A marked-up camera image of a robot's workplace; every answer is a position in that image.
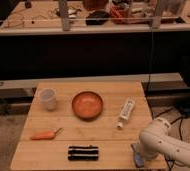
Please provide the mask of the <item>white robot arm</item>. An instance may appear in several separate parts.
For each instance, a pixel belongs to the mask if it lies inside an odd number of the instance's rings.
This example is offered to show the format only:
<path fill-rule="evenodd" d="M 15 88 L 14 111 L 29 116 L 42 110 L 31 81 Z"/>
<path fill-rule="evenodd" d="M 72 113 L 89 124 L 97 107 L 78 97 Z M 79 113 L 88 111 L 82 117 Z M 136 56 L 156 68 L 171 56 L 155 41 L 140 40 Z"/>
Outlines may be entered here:
<path fill-rule="evenodd" d="M 139 149 L 147 160 L 167 155 L 190 168 L 190 143 L 169 136 L 171 124 L 158 117 L 139 133 Z"/>

